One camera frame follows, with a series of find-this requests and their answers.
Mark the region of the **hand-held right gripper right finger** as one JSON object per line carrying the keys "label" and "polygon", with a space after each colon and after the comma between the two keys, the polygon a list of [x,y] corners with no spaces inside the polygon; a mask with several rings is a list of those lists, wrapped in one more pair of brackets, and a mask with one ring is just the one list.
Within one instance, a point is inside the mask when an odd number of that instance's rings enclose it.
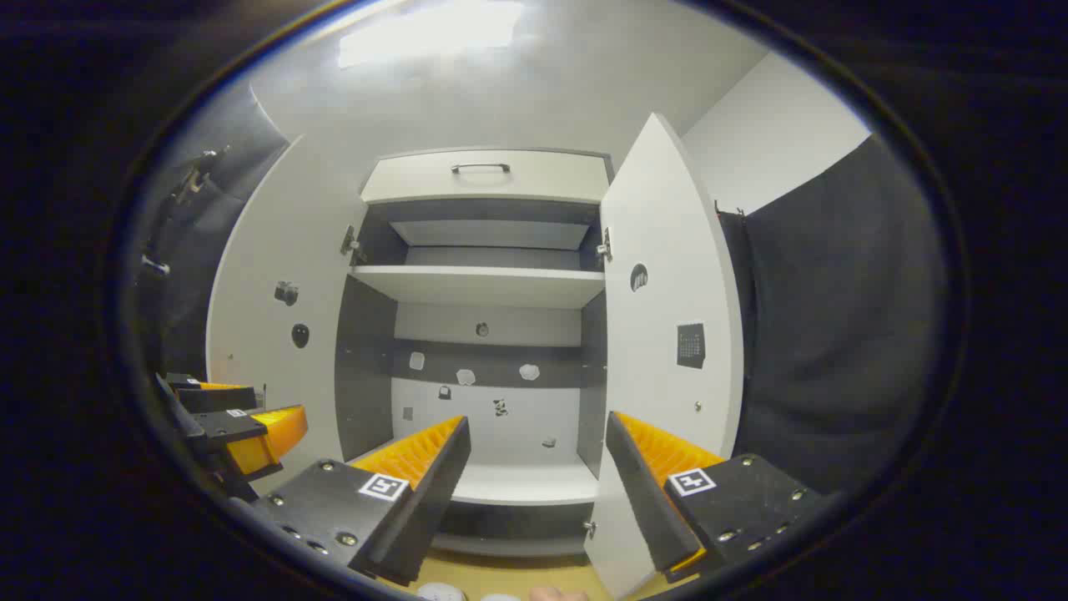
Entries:
{"label": "hand-held right gripper right finger", "polygon": [[824,495],[763,459],[721,459],[621,412],[607,450],[653,567],[678,581],[748,562],[824,509]]}

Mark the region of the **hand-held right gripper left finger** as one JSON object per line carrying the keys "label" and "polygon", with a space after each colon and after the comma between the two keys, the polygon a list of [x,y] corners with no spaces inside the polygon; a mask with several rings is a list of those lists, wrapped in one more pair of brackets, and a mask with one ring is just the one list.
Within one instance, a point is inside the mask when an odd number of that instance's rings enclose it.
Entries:
{"label": "hand-held right gripper left finger", "polygon": [[457,415],[357,461],[320,459],[251,503],[278,543],[337,578],[419,578],[471,453]]}

